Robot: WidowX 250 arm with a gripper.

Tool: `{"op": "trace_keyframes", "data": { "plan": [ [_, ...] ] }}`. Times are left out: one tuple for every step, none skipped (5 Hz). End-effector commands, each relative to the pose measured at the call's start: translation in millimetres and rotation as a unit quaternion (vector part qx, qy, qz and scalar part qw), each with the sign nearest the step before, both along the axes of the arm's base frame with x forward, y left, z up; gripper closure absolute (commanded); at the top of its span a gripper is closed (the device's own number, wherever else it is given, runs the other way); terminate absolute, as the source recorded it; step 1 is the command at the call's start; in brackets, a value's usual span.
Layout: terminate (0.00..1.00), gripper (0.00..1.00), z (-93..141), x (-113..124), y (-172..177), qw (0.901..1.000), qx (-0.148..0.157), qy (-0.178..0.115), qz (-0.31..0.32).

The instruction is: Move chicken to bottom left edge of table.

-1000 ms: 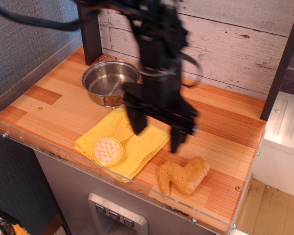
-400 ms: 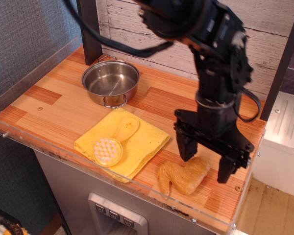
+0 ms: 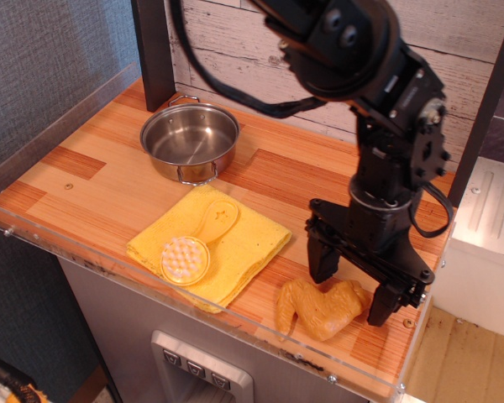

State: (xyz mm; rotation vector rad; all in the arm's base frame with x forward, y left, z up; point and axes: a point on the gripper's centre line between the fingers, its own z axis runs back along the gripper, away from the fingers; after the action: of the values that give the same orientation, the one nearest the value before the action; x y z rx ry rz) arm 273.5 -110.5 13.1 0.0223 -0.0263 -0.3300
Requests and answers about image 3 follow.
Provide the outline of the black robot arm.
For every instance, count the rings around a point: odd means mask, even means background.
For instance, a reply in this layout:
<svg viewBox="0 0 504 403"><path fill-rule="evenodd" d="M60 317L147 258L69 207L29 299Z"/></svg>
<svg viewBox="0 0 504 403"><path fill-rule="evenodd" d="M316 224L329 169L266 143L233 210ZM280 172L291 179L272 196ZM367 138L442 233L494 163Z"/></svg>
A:
<svg viewBox="0 0 504 403"><path fill-rule="evenodd" d="M442 125L444 86L402 40L385 1L260 1L266 26L299 83L356 116L360 159L349 205L313 199L307 221L310 276L329 279L340 259L377 281L368 323L379 327L403 306L419 306L433 271L411 245L423 194L452 212L433 183L449 153Z"/></svg>

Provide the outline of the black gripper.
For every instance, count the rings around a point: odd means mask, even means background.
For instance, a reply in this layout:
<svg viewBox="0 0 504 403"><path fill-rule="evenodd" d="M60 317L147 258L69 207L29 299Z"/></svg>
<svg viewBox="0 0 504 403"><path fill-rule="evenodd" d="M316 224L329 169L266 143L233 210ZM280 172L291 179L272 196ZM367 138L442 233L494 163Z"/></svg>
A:
<svg viewBox="0 0 504 403"><path fill-rule="evenodd" d="M351 191L347 207L314 198L307 220L309 274L316 284L339 270L347 259L380 284L375 290L367 322L381 327L401 306L417 307L434 280L409 240L413 213L422 193L407 193L389 206L381 199Z"/></svg>

